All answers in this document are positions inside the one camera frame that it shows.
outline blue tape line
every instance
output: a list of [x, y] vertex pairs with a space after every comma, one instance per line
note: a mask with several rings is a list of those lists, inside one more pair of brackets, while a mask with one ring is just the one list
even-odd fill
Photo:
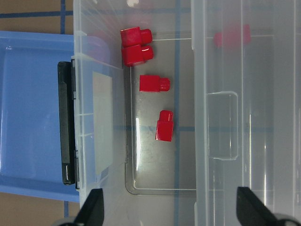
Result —
[[[175, 38], [181, 37], [181, 0], [175, 2]], [[180, 40], [174, 44], [174, 116], [175, 121], [180, 122]], [[175, 126], [175, 163], [174, 163], [174, 187], [180, 185], [180, 127]], [[174, 225], [179, 225], [179, 191], [174, 196]]]
[[69, 217], [69, 202], [64, 201], [64, 218]]
[[66, 2], [61, 0], [61, 34], [65, 34]]
[[[24, 18], [24, 17], [44, 17], [44, 16], [60, 16], [60, 11], [49, 12], [30, 12], [30, 13], [1, 13], [0, 18]], [[73, 11], [66, 11], [66, 16], [72, 16]]]

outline plastic bin handle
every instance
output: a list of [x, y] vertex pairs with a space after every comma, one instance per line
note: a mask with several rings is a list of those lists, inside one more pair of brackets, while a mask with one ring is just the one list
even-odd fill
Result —
[[238, 96], [232, 91], [207, 94], [209, 156], [236, 160], [238, 156]]
[[62, 156], [62, 176], [65, 185], [75, 183], [75, 130], [74, 130], [74, 105], [72, 84], [72, 63], [59, 62], [58, 72], [58, 99], [60, 113], [60, 137]]

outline blue container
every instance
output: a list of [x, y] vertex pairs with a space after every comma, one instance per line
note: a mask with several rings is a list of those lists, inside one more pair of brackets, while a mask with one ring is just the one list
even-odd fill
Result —
[[73, 36], [0, 32], [0, 192], [79, 201], [62, 183], [57, 63]]

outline red plastic block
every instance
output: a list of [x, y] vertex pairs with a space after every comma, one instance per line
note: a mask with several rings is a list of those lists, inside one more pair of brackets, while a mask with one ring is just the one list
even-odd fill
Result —
[[140, 75], [140, 92], [169, 91], [170, 80], [158, 75]]
[[152, 42], [150, 29], [140, 30], [140, 27], [133, 27], [120, 31], [122, 46], [145, 45]]
[[[222, 33], [216, 33], [214, 35], [214, 44], [216, 47], [237, 47], [240, 45], [241, 29], [239, 26], [234, 26], [230, 29], [225, 29]], [[251, 42], [251, 30], [250, 25], [245, 24], [243, 26], [243, 44], [246, 45]]]
[[153, 59], [154, 52], [150, 46], [130, 46], [121, 50], [123, 63], [128, 66], [134, 66]]
[[159, 121], [157, 122], [156, 140], [171, 142], [174, 129], [173, 115], [172, 111], [163, 110], [160, 112]]

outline transparent plastic container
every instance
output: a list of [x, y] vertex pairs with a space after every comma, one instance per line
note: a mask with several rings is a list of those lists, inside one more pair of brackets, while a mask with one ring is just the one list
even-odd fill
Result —
[[[301, 220], [300, 4], [75, 0], [81, 205], [101, 187], [104, 225], [238, 226], [236, 189], [248, 186]], [[119, 31], [135, 26], [152, 30], [155, 56], [127, 68]], [[229, 31], [235, 42], [216, 47]], [[141, 93], [140, 74], [171, 89]], [[161, 110], [174, 112], [170, 143], [155, 140]]]

